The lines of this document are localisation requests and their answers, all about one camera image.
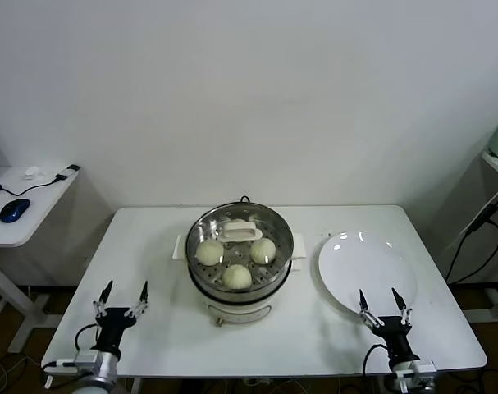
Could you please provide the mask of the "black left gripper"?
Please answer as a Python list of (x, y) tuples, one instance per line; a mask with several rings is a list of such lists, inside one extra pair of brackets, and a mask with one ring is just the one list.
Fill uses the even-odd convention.
[(139, 296), (139, 301), (131, 306), (110, 307), (106, 309), (106, 303), (112, 291), (113, 281), (110, 281), (102, 290), (98, 300), (93, 302), (96, 323), (100, 327), (98, 339), (93, 346), (94, 349), (118, 349), (122, 336), (126, 329), (137, 323), (137, 318), (148, 308), (148, 281), (144, 283)]

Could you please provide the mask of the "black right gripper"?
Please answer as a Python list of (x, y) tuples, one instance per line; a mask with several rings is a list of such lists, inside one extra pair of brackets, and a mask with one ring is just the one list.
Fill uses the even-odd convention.
[(404, 298), (394, 287), (391, 288), (391, 291), (400, 316), (377, 317), (369, 309), (362, 290), (359, 290), (359, 316), (368, 327), (373, 327), (372, 333), (385, 342), (390, 362), (417, 360), (418, 356), (413, 353), (407, 338), (411, 330), (412, 309), (406, 305)]

